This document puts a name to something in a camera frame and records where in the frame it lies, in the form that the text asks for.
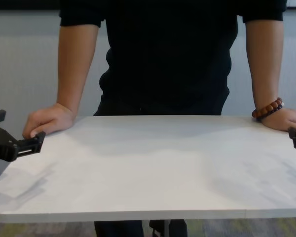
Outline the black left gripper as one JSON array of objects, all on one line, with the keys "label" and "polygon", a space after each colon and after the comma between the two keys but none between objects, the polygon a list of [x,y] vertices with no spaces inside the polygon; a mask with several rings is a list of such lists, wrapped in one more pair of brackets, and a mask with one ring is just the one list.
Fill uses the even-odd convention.
[{"label": "black left gripper", "polygon": [[[0,122],[5,120],[5,115],[6,111],[0,110]],[[11,134],[0,128],[0,159],[6,162],[13,162],[16,160],[16,157],[40,153],[45,136],[45,132],[40,132],[33,138],[16,142],[16,139]]]}]

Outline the person's left hand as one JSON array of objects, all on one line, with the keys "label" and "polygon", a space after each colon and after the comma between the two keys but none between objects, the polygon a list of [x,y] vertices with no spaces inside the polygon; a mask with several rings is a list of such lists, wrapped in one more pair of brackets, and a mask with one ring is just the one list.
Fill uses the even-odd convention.
[{"label": "person's left hand", "polygon": [[296,110],[289,108],[281,108],[273,114],[263,118],[262,124],[268,128],[288,131],[289,128],[296,129]]}]

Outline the person's right hand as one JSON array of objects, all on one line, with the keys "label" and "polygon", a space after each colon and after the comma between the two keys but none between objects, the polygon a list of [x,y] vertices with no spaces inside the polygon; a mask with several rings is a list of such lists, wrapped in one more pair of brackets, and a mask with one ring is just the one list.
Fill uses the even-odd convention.
[{"label": "person's right hand", "polygon": [[56,103],[53,106],[43,108],[28,115],[22,135],[25,139],[33,138],[38,133],[46,135],[66,130],[73,126],[76,112]]}]

